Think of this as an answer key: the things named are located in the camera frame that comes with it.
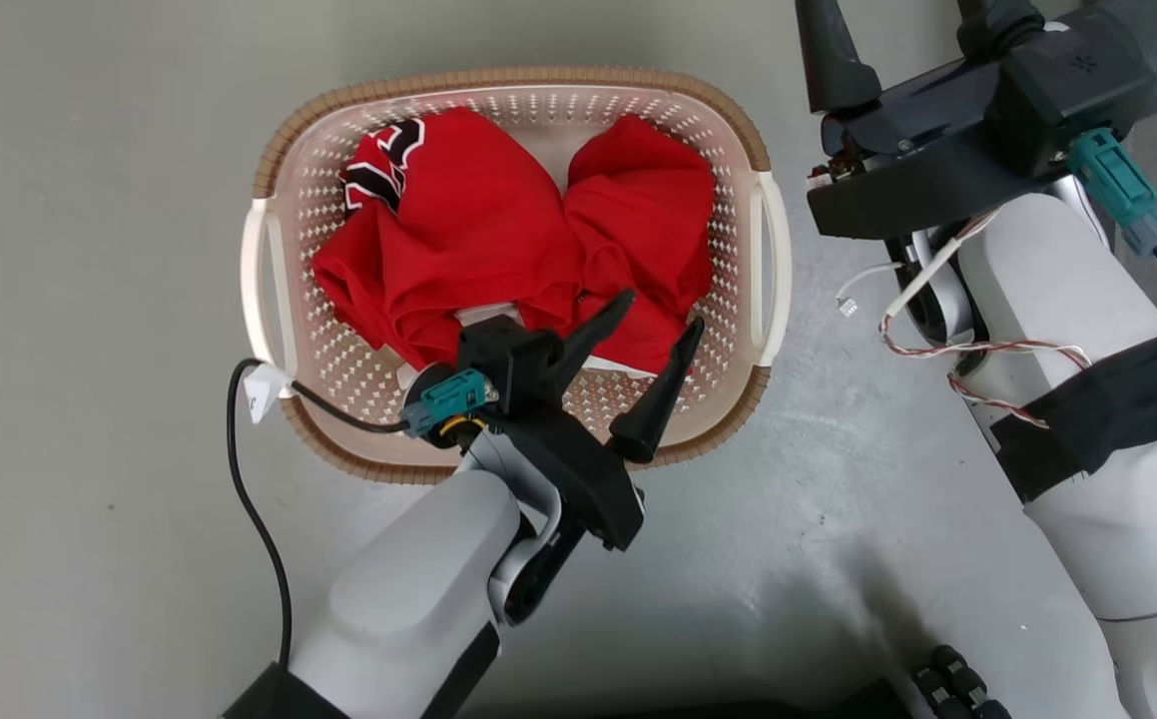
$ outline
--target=red cloth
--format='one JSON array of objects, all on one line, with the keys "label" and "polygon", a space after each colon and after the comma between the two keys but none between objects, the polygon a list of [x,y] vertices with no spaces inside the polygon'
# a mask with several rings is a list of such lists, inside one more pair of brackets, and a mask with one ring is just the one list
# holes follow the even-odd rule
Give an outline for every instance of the red cloth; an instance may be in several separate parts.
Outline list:
[{"label": "red cloth", "polygon": [[457,309],[514,301],[529,328],[565,335],[634,287],[596,354],[658,373],[710,288],[710,164],[636,117],[578,151],[563,199],[465,109],[364,137],[345,179],[348,220],[312,272],[337,318],[414,367],[455,364]]}]

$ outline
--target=red and white wire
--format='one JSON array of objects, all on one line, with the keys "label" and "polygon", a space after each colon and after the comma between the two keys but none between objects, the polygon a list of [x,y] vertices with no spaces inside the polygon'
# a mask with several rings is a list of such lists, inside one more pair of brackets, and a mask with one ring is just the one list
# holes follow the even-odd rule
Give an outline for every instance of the red and white wire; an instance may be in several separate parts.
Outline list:
[{"label": "red and white wire", "polygon": [[[1068,360],[1071,360],[1075,365],[1079,366],[1079,369],[1090,368],[1093,365],[1092,360],[1088,358],[1088,354],[1078,346],[1075,345],[1056,345],[1053,342],[1039,342],[1031,339],[1023,339],[1016,342],[971,342],[964,343],[964,345],[942,345],[942,346],[930,346],[927,350],[914,350],[914,347],[901,346],[892,340],[889,336],[889,324],[892,323],[892,318],[906,309],[907,305],[911,305],[911,300],[915,299],[916,294],[920,294],[924,286],[933,280],[934,274],[942,270],[960,247],[966,241],[972,240],[972,237],[978,236],[981,230],[987,228],[987,225],[996,218],[1000,212],[998,208],[990,211],[990,213],[982,214],[980,218],[974,219],[966,227],[960,230],[956,236],[951,237],[951,241],[946,242],[946,245],[935,255],[934,259],[930,261],[928,265],[920,273],[915,274],[915,279],[904,287],[901,294],[898,295],[897,300],[893,300],[892,305],[884,310],[884,317],[879,320],[879,339],[884,342],[884,346],[887,346],[893,353],[900,354],[902,357],[914,357],[920,360],[929,360],[934,357],[939,357],[943,354],[965,354],[971,352],[1002,352],[1005,354],[1033,354],[1037,352],[1060,352]],[[964,399],[973,402],[975,404],[985,404],[987,406],[996,406],[998,410],[1007,410],[1008,413],[1012,414],[1014,418],[1019,418],[1024,423],[1030,423],[1040,428],[1048,428],[1048,425],[1036,416],[1030,414],[1022,406],[1003,402],[1001,399],[993,399],[989,396],[977,395],[973,390],[966,388],[956,377],[956,372],[949,372],[946,374],[946,381],[951,386],[952,390]]]}]

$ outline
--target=gray table surface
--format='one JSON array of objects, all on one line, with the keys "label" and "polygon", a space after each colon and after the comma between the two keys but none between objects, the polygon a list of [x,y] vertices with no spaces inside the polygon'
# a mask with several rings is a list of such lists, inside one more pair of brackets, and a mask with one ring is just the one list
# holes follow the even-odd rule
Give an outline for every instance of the gray table surface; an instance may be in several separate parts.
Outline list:
[{"label": "gray table surface", "polygon": [[[626,556],[587,542],[473,697],[582,716],[690,700],[831,704],[953,643],[1014,716],[1106,716],[1097,625],[943,368],[885,353],[883,259],[821,240],[791,3],[0,0],[0,718],[214,716],[275,654],[271,567],[228,483],[223,382],[246,353],[236,255],[271,132],[326,88],[508,63],[678,69],[764,134],[796,303],[756,418],[639,477]],[[948,0],[847,3],[886,82],[956,58]],[[295,628],[422,489],[242,428]],[[485,707],[499,707],[486,711]]]}]

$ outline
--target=perforated basket wall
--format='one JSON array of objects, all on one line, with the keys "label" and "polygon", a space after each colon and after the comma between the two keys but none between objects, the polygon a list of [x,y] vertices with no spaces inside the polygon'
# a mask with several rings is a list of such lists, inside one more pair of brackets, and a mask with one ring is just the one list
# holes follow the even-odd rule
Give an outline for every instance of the perforated basket wall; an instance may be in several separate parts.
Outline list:
[{"label": "perforated basket wall", "polygon": [[[756,366],[752,286],[761,283],[760,225],[752,220],[756,173],[768,170],[764,141],[751,120],[716,88],[651,69],[503,68],[391,79],[326,91],[277,131],[255,177],[267,200],[268,240],[279,243],[278,293],[287,294],[287,368],[346,412],[392,423],[404,405],[395,369],[399,357],[374,351],[338,323],[310,271],[310,258],[342,223],[338,173],[360,138],[413,115],[465,105],[511,133],[563,183],[573,152],[624,113],[636,113],[686,141],[710,161],[716,178],[709,225],[714,289],[695,306],[706,337],[655,464],[694,458],[728,439],[764,395],[768,369]],[[290,345],[294,357],[289,355]],[[625,374],[583,373],[565,408],[597,435],[627,410],[648,381]],[[326,461],[369,479],[437,483],[459,461],[405,436],[355,432],[300,397],[281,401],[287,418]]]}]

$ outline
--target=black cable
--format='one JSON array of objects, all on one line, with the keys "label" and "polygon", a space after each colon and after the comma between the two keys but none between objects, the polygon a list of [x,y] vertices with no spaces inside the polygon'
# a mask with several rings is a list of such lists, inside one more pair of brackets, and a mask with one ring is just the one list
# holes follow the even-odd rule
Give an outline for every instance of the black cable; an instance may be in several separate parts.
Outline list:
[{"label": "black cable", "polygon": [[[277,663],[280,665],[281,670],[287,670],[289,669],[289,645],[292,637],[294,637],[294,609],[290,608],[289,579],[286,578],[286,564],[280,559],[280,552],[277,551],[277,543],[272,541],[272,534],[267,533],[267,526],[258,516],[258,509],[255,509],[253,502],[250,501],[250,492],[245,491],[244,482],[241,479],[241,463],[236,458],[236,392],[241,389],[241,380],[244,377],[246,369],[258,367],[263,364],[261,359],[242,359],[239,364],[236,364],[236,368],[231,369],[231,381],[228,382],[228,469],[231,469],[231,485],[236,487],[236,496],[241,499],[241,506],[244,506],[245,514],[250,515],[250,521],[253,522],[255,529],[258,531],[258,537],[261,538],[264,548],[267,549],[267,558],[272,559],[273,572],[277,573],[277,590],[280,592],[280,654],[278,655]],[[308,397],[319,409],[326,410],[333,418],[340,419],[342,423],[347,423],[355,428],[363,430],[363,432],[403,432],[405,427],[410,426],[406,423],[371,425],[364,423],[364,420],[352,418],[351,414],[346,414],[338,406],[330,404],[323,397],[318,396],[317,392],[303,387],[302,382],[295,381],[290,387],[295,388],[299,395]]]}]

